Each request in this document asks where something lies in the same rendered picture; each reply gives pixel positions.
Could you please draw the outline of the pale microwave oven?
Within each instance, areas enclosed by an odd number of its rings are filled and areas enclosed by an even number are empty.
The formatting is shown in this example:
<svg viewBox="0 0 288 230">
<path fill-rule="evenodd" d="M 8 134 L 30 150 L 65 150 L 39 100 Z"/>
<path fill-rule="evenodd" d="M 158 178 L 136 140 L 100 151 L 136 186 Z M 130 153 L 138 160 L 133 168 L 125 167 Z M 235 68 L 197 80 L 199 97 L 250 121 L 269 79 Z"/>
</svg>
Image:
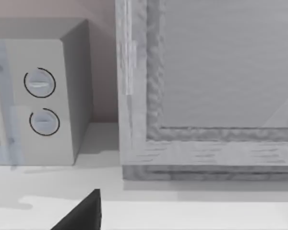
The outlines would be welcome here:
<svg viewBox="0 0 288 230">
<path fill-rule="evenodd" d="M 24 75 L 52 73 L 54 93 L 35 98 Z M 60 119 L 52 136 L 35 133 L 29 116 L 43 108 Z M 83 18 L 0 18 L 0 165 L 73 165 L 93 111 L 88 21 Z"/>
</svg>

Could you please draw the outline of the pale round microwave knob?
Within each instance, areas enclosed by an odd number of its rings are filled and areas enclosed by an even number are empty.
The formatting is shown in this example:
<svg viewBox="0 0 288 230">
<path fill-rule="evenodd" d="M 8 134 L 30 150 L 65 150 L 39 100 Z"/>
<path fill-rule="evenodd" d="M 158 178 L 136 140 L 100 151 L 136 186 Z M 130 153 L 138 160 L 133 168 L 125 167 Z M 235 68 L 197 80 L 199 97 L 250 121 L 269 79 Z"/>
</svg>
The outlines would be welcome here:
<svg viewBox="0 0 288 230">
<path fill-rule="evenodd" d="M 56 89 L 56 81 L 50 71 L 36 68 L 24 75 L 24 87 L 35 98 L 47 98 Z"/>
<path fill-rule="evenodd" d="M 58 132 L 60 119 L 52 110 L 43 108 L 30 114 L 29 124 L 35 133 L 49 137 Z"/>
</svg>

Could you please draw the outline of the grey wooden cabinet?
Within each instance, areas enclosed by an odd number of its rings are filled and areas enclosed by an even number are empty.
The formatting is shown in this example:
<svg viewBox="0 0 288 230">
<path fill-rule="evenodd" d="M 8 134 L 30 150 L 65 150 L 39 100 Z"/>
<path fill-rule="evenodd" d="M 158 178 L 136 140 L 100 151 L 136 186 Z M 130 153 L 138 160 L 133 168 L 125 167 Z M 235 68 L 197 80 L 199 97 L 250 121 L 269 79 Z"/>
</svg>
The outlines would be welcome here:
<svg viewBox="0 0 288 230">
<path fill-rule="evenodd" d="M 115 10 L 125 180 L 288 180 L 288 0 Z"/>
</svg>

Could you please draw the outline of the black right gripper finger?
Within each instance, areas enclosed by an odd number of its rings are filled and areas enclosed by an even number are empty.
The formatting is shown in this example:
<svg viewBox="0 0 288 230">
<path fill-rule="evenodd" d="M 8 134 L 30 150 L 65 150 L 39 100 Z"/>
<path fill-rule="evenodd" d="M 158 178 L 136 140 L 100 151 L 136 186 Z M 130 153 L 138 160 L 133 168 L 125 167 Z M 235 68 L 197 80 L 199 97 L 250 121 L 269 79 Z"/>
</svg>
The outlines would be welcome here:
<svg viewBox="0 0 288 230">
<path fill-rule="evenodd" d="M 101 230 L 100 189 L 94 189 L 50 230 Z"/>
</svg>

